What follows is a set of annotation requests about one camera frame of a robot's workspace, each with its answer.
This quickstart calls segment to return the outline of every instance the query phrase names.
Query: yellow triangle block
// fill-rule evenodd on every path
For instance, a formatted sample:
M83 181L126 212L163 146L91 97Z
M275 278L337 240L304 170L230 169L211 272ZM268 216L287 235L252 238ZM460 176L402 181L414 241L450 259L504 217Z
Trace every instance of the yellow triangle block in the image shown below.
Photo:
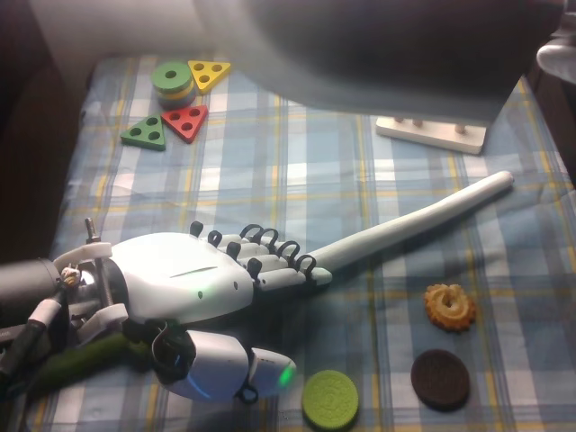
M230 72L230 63L223 61L190 60L188 66L201 95L210 92Z

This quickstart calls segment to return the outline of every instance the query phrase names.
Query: white wooden base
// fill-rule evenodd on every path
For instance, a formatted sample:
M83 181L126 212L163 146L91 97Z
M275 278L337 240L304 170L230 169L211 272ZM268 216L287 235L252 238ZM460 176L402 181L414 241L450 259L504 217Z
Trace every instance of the white wooden base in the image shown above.
M376 133L384 137L399 138L441 149L463 151L477 155L482 150L486 128L466 126L464 134L456 132L455 124L423 121L416 126L412 120L395 121L393 117L378 117Z

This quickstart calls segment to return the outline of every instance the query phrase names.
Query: triangle block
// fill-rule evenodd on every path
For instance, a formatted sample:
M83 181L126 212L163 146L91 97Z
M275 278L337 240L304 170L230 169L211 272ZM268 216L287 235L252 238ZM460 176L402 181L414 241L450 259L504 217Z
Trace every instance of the triangle block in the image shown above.
M188 66L192 70L194 81L196 81L201 95L210 92L214 86L230 73L230 63L223 61L190 60Z
M159 115L150 115L120 135L122 143L143 149L164 151L164 131Z
M162 120L182 140L190 144L208 115L206 105L187 106L180 110L164 112Z

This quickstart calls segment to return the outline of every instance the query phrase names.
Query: black disc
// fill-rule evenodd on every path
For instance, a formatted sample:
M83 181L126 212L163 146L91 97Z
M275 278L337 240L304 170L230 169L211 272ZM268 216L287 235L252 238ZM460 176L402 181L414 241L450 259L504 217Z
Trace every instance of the black disc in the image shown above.
M461 408L470 393L470 375L462 360L442 349L421 354L410 373L418 398L433 410Z

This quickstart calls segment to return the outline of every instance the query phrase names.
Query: stacked round block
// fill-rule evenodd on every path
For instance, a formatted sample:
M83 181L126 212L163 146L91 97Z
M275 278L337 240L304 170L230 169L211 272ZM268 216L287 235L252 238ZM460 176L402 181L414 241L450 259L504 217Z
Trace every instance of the stacked round block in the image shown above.
M195 98L192 72L185 63L170 61L158 66L152 73L152 84L160 106L167 111L184 108Z

